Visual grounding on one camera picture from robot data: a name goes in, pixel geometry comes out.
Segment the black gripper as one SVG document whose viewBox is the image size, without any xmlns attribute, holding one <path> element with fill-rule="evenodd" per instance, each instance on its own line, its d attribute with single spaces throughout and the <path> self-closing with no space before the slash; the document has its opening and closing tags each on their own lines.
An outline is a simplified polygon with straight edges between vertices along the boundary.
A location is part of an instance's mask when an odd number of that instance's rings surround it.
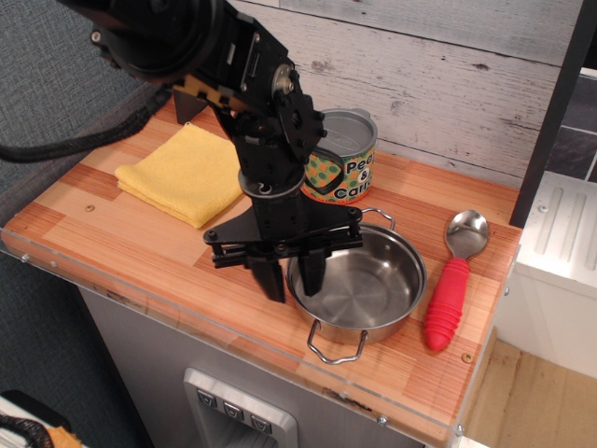
<svg viewBox="0 0 597 448">
<path fill-rule="evenodd" d="M 323 285 L 326 259 L 362 244 L 363 212 L 350 205 L 321 203 L 300 193 L 282 200 L 254 200 L 242 214 L 203 235 L 217 268 L 248 267 L 266 297 L 285 302 L 280 259 L 297 258 L 304 293 Z"/>
</svg>

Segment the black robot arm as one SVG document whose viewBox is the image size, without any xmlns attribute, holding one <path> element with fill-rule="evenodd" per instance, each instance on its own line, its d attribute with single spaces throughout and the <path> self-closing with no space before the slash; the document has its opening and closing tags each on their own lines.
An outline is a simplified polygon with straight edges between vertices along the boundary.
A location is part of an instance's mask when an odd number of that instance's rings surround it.
<svg viewBox="0 0 597 448">
<path fill-rule="evenodd" d="M 361 213 L 303 193 L 305 168 L 326 135 L 286 47 L 225 1 L 72 1 L 93 43 L 116 68 L 209 105 L 235 147 L 251 207 L 204 235 L 216 267 L 249 269 L 266 296 L 285 298 L 281 259 L 299 266 L 304 292 L 323 285 L 326 261 L 358 247 Z"/>
</svg>

